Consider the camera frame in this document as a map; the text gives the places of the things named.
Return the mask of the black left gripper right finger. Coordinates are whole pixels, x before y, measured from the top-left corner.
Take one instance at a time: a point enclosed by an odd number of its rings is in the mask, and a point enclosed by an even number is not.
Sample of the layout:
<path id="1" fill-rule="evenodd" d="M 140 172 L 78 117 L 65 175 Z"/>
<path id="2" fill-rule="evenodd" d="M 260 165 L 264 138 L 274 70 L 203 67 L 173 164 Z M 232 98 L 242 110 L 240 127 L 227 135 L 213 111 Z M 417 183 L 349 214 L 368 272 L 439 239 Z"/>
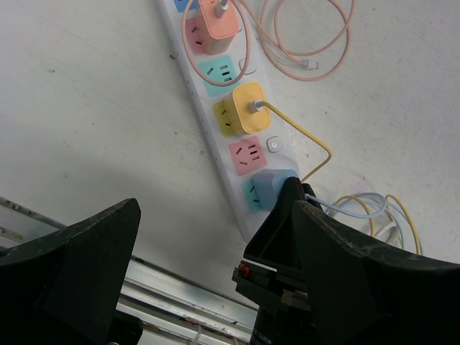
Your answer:
<path id="1" fill-rule="evenodd" d="M 321 344 L 457 344 L 459 266 L 413 254 L 297 201 L 293 231 Z"/>

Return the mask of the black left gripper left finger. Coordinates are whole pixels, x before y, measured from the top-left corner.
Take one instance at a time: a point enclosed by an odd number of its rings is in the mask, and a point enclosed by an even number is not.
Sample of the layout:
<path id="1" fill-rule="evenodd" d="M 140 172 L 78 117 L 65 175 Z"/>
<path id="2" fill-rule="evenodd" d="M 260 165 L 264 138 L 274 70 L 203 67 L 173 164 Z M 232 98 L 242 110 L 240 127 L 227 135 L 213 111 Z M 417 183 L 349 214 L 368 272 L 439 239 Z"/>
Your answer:
<path id="1" fill-rule="evenodd" d="M 139 318 L 116 309 L 141 210 L 125 199 L 1 251 L 2 344 L 137 344 Z"/>

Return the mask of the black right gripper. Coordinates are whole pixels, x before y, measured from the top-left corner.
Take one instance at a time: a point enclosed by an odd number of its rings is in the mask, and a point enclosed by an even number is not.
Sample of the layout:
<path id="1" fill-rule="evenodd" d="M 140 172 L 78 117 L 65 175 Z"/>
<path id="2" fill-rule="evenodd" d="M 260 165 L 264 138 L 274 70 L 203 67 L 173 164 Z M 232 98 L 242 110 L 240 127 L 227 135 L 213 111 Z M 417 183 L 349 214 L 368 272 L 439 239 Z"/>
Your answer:
<path id="1" fill-rule="evenodd" d="M 277 270 L 299 270 L 292 222 L 296 201 L 305 201 L 312 187 L 288 178 L 274 208 L 244 250 L 243 258 Z M 315 344 L 316 327 L 308 295 L 299 282 L 249 262 L 235 267 L 236 291 L 258 306 L 250 344 Z"/>

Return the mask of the blue charger plug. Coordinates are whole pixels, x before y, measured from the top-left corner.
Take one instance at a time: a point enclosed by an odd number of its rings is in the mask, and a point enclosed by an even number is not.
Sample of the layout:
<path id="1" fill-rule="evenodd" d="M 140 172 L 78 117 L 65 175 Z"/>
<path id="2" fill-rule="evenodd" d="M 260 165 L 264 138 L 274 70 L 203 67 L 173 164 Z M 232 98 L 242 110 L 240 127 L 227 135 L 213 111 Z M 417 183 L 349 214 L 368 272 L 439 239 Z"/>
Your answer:
<path id="1" fill-rule="evenodd" d="M 293 169 L 265 169 L 252 177 L 263 210 L 271 211 L 275 207 L 285 181 L 292 177 L 298 177 Z"/>

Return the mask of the yellow charger plug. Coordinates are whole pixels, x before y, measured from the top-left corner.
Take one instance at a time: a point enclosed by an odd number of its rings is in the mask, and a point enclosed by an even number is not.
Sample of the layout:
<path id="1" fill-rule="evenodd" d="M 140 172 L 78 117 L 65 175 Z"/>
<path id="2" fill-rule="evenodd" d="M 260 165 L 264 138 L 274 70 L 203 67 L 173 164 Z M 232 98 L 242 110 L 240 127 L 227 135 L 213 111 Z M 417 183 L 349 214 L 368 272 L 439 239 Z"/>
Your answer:
<path id="1" fill-rule="evenodd" d="M 270 127 L 270 112 L 258 102 L 265 101 L 265 94 L 257 82 L 238 85 L 224 98 L 227 122 L 235 135 L 262 132 Z"/>

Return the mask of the white multicolour power strip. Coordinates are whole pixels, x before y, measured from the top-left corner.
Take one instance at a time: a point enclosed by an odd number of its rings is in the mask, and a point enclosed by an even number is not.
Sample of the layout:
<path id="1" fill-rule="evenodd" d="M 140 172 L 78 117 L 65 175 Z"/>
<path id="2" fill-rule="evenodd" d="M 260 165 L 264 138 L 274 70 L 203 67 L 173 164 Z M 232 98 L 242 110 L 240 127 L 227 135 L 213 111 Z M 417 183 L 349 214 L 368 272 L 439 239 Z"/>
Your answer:
<path id="1" fill-rule="evenodd" d="M 275 105 L 257 35 L 244 7 L 231 2 L 239 31 L 229 48 L 217 55 L 205 54 L 198 37 L 194 19 L 198 1 L 161 1 L 159 6 L 241 235 L 250 240 L 269 214 L 260 205 L 252 177 L 265 169 L 293 169 L 298 175 L 300 171 L 287 124 L 269 107 L 265 108 L 271 124 L 262 132 L 235 135 L 227 122 L 224 98 L 238 85 L 259 83 L 265 101 Z"/>

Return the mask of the orange pink charger plug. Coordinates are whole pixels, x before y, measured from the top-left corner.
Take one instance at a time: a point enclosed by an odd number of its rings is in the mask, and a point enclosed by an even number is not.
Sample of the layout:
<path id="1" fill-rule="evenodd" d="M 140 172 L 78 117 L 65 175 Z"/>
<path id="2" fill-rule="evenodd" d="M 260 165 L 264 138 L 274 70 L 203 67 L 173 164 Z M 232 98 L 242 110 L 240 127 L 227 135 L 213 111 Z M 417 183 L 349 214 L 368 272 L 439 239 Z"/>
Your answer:
<path id="1" fill-rule="evenodd" d="M 225 52 L 239 31 L 236 9 L 231 1 L 199 0 L 194 19 L 207 55 Z"/>

